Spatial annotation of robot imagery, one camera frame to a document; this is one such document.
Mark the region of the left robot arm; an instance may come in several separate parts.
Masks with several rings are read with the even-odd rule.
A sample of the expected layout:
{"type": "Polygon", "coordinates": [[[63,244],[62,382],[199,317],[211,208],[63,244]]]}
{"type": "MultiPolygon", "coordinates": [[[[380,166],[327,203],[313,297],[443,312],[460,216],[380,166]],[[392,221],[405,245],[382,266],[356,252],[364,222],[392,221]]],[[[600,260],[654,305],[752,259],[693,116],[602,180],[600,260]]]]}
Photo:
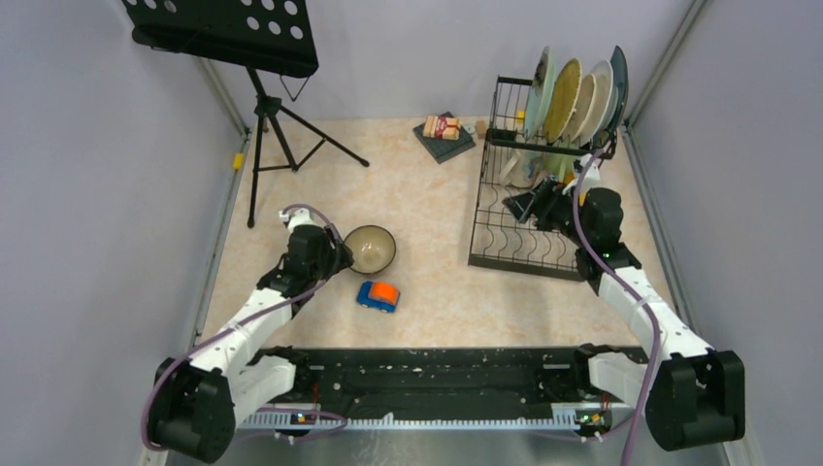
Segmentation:
{"type": "Polygon", "coordinates": [[[332,224],[290,222],[287,250],[240,310],[211,338],[156,372],[141,415],[144,446],[217,461],[238,426],[270,400],[305,398],[311,375],[261,349],[337,273],[351,253],[332,224]]]}

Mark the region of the yellow-rimmed patterned plate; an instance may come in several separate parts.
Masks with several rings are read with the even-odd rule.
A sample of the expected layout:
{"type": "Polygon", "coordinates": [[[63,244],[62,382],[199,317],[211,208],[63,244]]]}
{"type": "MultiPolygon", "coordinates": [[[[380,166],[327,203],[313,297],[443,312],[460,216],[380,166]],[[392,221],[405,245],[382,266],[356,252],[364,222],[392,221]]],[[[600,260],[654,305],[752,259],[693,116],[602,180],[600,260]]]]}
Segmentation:
{"type": "Polygon", "coordinates": [[[543,130],[548,144],[554,144],[569,124],[576,108],[582,66],[578,58],[570,59],[558,74],[552,92],[543,130]]]}

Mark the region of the cream floral ceramic plate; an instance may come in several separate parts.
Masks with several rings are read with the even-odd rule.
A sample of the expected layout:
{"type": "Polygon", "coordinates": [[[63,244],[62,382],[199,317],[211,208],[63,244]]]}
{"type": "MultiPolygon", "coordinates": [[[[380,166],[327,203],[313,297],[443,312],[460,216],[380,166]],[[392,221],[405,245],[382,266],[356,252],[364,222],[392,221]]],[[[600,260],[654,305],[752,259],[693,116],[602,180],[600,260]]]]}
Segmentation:
{"type": "Polygon", "coordinates": [[[583,77],[577,95],[573,113],[561,133],[561,144],[564,147],[578,147],[582,127],[588,119],[590,109],[596,98],[597,78],[593,74],[583,77]]]}

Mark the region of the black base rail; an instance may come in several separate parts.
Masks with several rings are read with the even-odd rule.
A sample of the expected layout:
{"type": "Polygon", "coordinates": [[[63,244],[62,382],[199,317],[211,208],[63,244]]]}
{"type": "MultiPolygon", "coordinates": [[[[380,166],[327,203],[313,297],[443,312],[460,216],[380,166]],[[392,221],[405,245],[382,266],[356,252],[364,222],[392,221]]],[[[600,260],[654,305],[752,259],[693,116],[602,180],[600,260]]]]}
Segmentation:
{"type": "MultiPolygon", "coordinates": [[[[600,411],[615,390],[594,384],[599,356],[644,364],[638,348],[577,349],[293,349],[260,350],[261,368],[281,356],[296,380],[280,396],[350,420],[394,415],[403,421],[549,420],[564,403],[600,411]]],[[[188,453],[207,453],[239,424],[223,377],[182,364],[163,384],[148,414],[148,436],[188,453]]],[[[744,366],[732,351],[675,355],[657,373],[644,408],[660,447],[678,450],[740,439],[745,431],[744,366]]]]}

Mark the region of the teal square plate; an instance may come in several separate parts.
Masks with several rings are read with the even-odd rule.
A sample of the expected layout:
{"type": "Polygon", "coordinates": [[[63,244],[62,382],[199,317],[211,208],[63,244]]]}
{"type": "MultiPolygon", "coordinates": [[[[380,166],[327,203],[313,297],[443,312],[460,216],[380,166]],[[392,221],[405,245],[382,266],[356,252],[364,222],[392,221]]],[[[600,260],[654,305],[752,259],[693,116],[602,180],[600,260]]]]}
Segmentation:
{"type": "Polygon", "coordinates": [[[606,118],[594,139],[599,148],[604,147],[615,134],[623,118],[629,92],[628,63],[622,47],[614,47],[609,62],[612,67],[612,93],[606,118]]]}

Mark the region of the beige mug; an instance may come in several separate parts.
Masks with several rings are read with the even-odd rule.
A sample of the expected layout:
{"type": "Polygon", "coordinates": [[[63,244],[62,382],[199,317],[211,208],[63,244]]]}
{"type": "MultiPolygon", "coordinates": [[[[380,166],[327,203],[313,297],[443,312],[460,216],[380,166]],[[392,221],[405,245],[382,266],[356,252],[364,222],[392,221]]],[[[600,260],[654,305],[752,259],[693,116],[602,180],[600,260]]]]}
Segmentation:
{"type": "Polygon", "coordinates": [[[543,154],[536,150],[511,149],[500,171],[498,184],[515,188],[530,188],[543,169],[543,154]]]}

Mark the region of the blue orange toy car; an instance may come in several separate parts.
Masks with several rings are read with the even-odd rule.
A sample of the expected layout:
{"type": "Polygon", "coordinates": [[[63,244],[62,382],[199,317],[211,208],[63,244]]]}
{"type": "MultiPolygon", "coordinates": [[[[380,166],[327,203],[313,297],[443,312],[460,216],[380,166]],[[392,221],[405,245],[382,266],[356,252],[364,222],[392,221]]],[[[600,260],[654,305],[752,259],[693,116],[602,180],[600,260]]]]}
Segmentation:
{"type": "Polygon", "coordinates": [[[365,281],[359,288],[356,302],[365,308],[394,314],[400,297],[400,290],[391,283],[365,281]]]}

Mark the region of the black music stand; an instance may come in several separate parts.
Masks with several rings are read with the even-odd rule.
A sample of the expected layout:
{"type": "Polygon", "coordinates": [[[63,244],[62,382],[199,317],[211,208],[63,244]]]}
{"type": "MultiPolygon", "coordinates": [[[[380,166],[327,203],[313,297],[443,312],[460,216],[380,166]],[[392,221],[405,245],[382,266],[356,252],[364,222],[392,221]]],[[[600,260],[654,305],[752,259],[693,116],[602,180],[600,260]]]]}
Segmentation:
{"type": "Polygon", "coordinates": [[[285,157],[282,169],[298,172],[325,145],[367,167],[369,161],[267,92],[259,74],[308,81],[319,62],[304,1],[127,1],[132,38],[153,50],[183,53],[243,67],[254,88],[257,126],[269,126],[285,157]],[[278,116],[284,114],[318,137],[315,149],[296,159],[278,116]]]}

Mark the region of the brown speckled cream bowl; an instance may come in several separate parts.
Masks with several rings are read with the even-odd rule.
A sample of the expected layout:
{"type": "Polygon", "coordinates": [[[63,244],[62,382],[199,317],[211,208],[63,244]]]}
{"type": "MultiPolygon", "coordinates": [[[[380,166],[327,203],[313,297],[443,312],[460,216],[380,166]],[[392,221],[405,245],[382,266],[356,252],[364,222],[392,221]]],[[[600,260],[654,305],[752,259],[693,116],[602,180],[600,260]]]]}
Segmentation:
{"type": "Polygon", "coordinates": [[[394,260],[397,244],[394,236],[384,227],[362,225],[352,230],[344,244],[351,251],[350,269],[361,275],[375,275],[385,270],[394,260]]]}

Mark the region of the black wire dish rack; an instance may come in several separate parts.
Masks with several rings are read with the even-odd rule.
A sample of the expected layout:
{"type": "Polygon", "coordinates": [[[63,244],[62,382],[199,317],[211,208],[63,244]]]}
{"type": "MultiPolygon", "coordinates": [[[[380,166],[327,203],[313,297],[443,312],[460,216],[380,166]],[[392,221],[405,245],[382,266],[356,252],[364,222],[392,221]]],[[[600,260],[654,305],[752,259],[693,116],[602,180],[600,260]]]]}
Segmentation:
{"type": "Polygon", "coordinates": [[[520,223],[504,200],[523,193],[523,188],[504,185],[502,171],[517,151],[560,155],[572,161],[587,148],[549,145],[540,133],[532,143],[523,136],[524,119],[532,81],[500,76],[492,97],[488,129],[482,139],[477,198],[468,264],[480,268],[579,282],[576,245],[555,231],[536,229],[532,221],[520,223]]]}

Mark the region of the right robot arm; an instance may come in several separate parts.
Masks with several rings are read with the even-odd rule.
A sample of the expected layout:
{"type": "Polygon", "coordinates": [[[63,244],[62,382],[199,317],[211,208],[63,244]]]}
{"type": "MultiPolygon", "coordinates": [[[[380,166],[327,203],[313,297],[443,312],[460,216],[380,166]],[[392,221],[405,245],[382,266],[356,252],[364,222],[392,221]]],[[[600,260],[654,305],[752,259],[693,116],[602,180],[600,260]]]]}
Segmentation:
{"type": "Polygon", "coordinates": [[[745,435],[745,369],[732,350],[717,350],[686,325],[654,289],[640,261],[621,240],[620,195],[544,181],[510,196],[504,206],[519,221],[557,232],[576,247],[580,275],[624,320],[648,361],[617,349],[583,346],[582,365],[569,374],[572,393],[594,400],[602,392],[642,410],[666,451],[721,444],[745,435]]]}

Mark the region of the light green round plate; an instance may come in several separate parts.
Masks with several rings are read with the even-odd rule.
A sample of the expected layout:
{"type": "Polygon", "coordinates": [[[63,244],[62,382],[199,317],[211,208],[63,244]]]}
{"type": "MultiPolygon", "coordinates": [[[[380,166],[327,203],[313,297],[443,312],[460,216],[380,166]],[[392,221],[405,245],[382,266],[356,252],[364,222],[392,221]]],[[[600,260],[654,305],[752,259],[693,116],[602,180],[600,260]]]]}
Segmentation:
{"type": "Polygon", "coordinates": [[[536,66],[529,90],[523,125],[523,136],[526,141],[536,139],[543,127],[543,122],[547,116],[552,98],[555,79],[556,71],[553,49],[546,46],[543,48],[540,60],[536,66]]]}

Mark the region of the wooden blocks stack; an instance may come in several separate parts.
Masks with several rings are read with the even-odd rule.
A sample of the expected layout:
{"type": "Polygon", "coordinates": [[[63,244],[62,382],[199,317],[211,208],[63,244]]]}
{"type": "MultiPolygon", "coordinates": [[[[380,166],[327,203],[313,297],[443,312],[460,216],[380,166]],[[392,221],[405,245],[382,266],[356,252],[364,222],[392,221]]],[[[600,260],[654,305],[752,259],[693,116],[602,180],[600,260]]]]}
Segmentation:
{"type": "Polygon", "coordinates": [[[452,116],[428,116],[422,129],[422,136],[428,139],[456,141],[460,138],[462,124],[452,116]]]}

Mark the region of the light green mug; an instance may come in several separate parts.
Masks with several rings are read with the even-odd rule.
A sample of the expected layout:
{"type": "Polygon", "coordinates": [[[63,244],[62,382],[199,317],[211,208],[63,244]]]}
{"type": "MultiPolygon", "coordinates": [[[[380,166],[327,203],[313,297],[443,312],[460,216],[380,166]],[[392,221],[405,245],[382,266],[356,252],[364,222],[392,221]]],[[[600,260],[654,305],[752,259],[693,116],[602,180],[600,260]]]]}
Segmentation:
{"type": "Polygon", "coordinates": [[[578,156],[555,152],[545,152],[543,154],[543,170],[553,175],[556,179],[562,179],[567,172],[575,172],[575,163],[578,156]]]}

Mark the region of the small wooden block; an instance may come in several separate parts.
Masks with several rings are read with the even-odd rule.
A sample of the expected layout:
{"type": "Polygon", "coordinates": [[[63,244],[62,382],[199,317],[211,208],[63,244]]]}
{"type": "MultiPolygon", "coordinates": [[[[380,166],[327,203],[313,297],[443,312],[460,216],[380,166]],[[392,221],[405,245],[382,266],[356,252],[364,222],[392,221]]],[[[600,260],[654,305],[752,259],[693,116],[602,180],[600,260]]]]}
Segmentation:
{"type": "Polygon", "coordinates": [[[475,123],[475,130],[477,134],[477,138],[479,140],[484,140],[486,138],[486,133],[488,130],[488,124],[485,119],[479,119],[475,123]]]}

